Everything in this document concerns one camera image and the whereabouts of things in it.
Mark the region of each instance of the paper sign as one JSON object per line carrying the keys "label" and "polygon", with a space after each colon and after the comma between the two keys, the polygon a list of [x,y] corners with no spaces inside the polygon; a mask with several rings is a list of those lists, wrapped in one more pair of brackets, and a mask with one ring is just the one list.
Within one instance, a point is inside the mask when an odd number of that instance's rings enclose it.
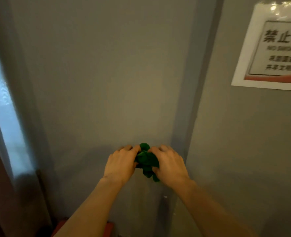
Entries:
{"label": "paper sign", "polygon": [[291,18],[272,18],[272,7],[291,13],[285,5],[257,4],[232,85],[291,90]]}

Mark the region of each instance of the green cloth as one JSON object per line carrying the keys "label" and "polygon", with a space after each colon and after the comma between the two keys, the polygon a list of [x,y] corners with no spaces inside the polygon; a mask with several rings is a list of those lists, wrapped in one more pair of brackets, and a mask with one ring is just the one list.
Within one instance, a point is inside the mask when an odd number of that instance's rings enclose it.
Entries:
{"label": "green cloth", "polygon": [[160,180],[155,175],[155,173],[152,171],[152,166],[159,167],[159,161],[157,157],[153,153],[149,153],[148,149],[150,149],[150,146],[147,143],[141,143],[140,144],[141,151],[138,152],[135,162],[138,162],[136,168],[140,168],[143,170],[143,174],[150,178],[153,176],[153,180],[155,182],[159,182]]}

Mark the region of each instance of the gray wall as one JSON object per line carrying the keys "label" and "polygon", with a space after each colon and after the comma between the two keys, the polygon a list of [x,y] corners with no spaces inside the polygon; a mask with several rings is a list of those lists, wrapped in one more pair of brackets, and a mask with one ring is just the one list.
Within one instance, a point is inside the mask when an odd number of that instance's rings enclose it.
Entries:
{"label": "gray wall", "polygon": [[[214,4],[0,0],[1,60],[55,216],[76,210],[121,145],[186,153]],[[124,235],[163,236],[166,193],[137,170],[110,220]]]}
{"label": "gray wall", "polygon": [[[291,91],[230,85],[257,1],[224,1],[186,164],[261,236],[284,237],[291,236]],[[171,236],[181,234],[199,231],[178,201]]]}

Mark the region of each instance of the right hand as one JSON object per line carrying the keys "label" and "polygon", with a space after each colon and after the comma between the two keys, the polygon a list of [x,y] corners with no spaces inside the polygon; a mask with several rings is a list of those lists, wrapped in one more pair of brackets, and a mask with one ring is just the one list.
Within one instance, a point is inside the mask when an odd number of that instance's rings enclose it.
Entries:
{"label": "right hand", "polygon": [[190,180],[183,158],[170,146],[153,146],[148,152],[153,153],[160,163],[160,168],[152,167],[153,172],[165,185],[175,190],[178,184]]}

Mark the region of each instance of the left hand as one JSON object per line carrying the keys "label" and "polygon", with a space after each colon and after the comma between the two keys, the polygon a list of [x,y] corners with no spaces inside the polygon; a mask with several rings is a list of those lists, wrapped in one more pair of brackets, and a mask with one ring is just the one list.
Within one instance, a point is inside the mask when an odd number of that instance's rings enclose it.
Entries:
{"label": "left hand", "polygon": [[133,148],[127,145],[111,154],[105,167],[104,178],[119,181],[122,186],[127,183],[136,168],[137,163],[134,160],[139,151],[139,145]]}

